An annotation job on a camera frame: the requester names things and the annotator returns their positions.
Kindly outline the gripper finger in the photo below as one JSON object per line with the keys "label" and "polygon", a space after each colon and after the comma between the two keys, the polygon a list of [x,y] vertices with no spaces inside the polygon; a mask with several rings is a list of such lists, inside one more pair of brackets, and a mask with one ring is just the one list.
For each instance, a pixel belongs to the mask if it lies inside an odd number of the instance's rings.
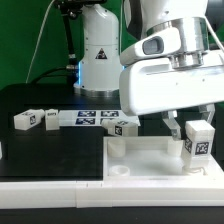
{"label": "gripper finger", "polygon": [[172,138],[174,140],[180,140],[181,139],[181,127],[177,123],[176,118],[177,118],[176,110],[165,111],[162,113],[163,122],[170,129]]}
{"label": "gripper finger", "polygon": [[214,104],[201,105],[199,107],[199,112],[201,113],[201,119],[211,124],[215,114],[215,105]]}

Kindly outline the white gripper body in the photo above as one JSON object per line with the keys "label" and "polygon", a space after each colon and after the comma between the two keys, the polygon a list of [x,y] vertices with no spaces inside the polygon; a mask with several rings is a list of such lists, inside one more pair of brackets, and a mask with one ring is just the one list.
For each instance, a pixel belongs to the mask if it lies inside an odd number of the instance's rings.
{"label": "white gripper body", "polygon": [[208,53],[204,65],[175,70],[168,58],[139,61],[122,71],[120,104],[145,115],[224,101],[224,54]]}

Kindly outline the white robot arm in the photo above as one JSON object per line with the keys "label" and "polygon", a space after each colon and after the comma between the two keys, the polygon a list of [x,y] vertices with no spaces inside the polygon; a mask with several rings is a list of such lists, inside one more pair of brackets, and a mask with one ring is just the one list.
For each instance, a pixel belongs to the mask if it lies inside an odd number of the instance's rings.
{"label": "white robot arm", "polygon": [[115,83],[126,115],[161,112],[175,138],[181,136],[176,110],[203,107],[210,120],[213,105],[224,101],[224,47],[209,48],[207,5],[208,0],[125,0],[126,26],[138,39],[120,55],[125,69],[117,79],[88,71],[79,91],[94,96]]}

